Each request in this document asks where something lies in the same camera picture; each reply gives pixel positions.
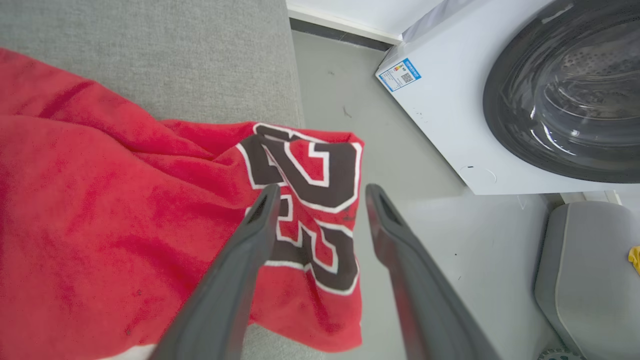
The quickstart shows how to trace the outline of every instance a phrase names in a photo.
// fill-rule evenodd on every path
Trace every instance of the yellow object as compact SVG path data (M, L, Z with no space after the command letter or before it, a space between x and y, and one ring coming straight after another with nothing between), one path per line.
M632 247L629 251L629 262L634 265L640 275L640 246Z

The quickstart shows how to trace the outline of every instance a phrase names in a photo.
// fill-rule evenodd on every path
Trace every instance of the red jersey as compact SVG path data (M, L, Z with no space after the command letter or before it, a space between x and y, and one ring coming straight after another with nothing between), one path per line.
M353 134L158 122L5 49L0 84L0 359L157 343L273 183L276 242L250 322L327 352L361 344Z

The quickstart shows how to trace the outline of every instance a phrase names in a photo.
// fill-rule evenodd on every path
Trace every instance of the printed number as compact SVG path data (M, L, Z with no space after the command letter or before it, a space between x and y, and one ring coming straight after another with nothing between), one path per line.
M257 124L253 130L261 136L250 136L237 148L244 156L254 189L273 183L290 185L304 206L327 213L338 213L357 199L362 155L360 144L327 144L297 131L265 124ZM298 139L310 142L310 158L322 159L322 179L311 179L292 155L290 142ZM359 273L351 231L343 225L315 220L319 233L297 221L297 236L283 234L280 225L294 221L293 211L292 195L283 194L276 228L278 241L274 244L267 266L311 270L320 288L339 295L351 294ZM316 256L316 249L320 247L331 252L331 263L325 263Z
M263 136L250 136L238 144L248 164L253 188L289 183L304 205L333 214L346 209L358 198L360 144L327 144L293 130L264 124L257 124L254 131ZM297 139L309 140L308 156L322 159L322 180L311 179L291 153L290 141Z

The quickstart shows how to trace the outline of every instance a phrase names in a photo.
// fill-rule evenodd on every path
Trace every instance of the sofa cushion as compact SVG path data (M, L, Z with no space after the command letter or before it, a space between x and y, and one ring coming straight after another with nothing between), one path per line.
M0 46L97 80L158 120L302 126L284 0L8 0Z

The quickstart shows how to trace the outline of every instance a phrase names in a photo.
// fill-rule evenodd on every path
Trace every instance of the glass door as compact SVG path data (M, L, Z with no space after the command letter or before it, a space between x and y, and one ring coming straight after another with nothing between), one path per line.
M483 105L496 139L532 165L640 183L640 1L553 2L499 56Z

